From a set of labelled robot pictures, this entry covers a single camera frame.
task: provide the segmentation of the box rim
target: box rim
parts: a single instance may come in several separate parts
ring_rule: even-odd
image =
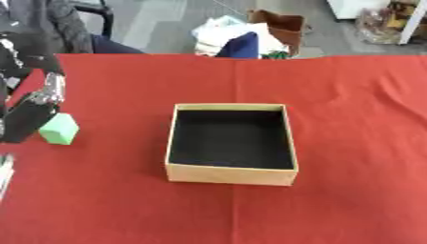
[[[171,148],[172,148],[172,142],[173,142],[173,134],[175,131],[176,118],[178,115],[178,111],[180,111],[180,110],[190,111],[190,110],[188,110],[188,108],[187,109],[182,109],[182,108],[183,107],[192,107],[192,106],[194,106],[194,107],[200,107],[200,106],[207,106],[207,107],[224,106],[224,107],[227,107],[227,106],[233,106],[233,105],[242,106],[242,107],[244,107],[244,106],[255,106],[255,107],[259,107],[259,108],[265,108],[266,106],[272,106],[272,107],[277,106],[279,108],[278,111],[282,111],[283,121],[285,124],[285,130],[287,133],[288,144],[291,148],[291,158],[292,158],[292,163],[294,165],[293,169],[261,169],[261,168],[241,168],[241,167],[223,167],[223,166],[199,166],[199,165],[178,164],[178,163],[173,163],[170,161]],[[214,169],[227,169],[227,170],[239,170],[239,171],[264,171],[264,172],[268,171],[268,172],[298,173],[299,167],[298,167],[298,162],[296,159],[294,138],[292,137],[291,124],[290,124],[288,113],[286,111],[286,105],[284,105],[284,104],[270,104],[270,103],[180,103],[180,104],[175,104],[173,106],[173,120],[171,122],[171,128],[169,131],[169,138],[168,138],[168,146],[167,146],[166,155],[165,155],[165,166],[167,167],[168,165],[184,165],[186,167],[203,168],[203,169],[214,168]]]

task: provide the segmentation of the blue cloth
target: blue cloth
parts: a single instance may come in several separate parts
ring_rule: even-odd
[[[141,50],[134,49],[117,42],[113,42],[102,35],[93,34],[91,36],[93,53],[144,53]]]
[[[254,32],[248,32],[231,39],[216,57],[258,58],[258,55],[258,35]]]

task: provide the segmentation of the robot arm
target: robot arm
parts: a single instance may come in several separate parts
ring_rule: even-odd
[[[43,71],[44,87],[7,108],[6,81],[32,69]],[[41,35],[0,33],[0,143],[24,141],[58,113],[64,95],[65,75]]]

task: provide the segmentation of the jeans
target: jeans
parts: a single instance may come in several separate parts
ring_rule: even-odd
[[[120,43],[116,43],[102,35],[91,35],[93,53],[144,53]]]

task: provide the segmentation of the brown bag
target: brown bag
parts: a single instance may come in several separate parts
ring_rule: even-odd
[[[267,23],[270,34],[281,43],[290,46],[291,56],[299,53],[304,17],[301,15],[279,15],[266,10],[249,10],[250,23]]]

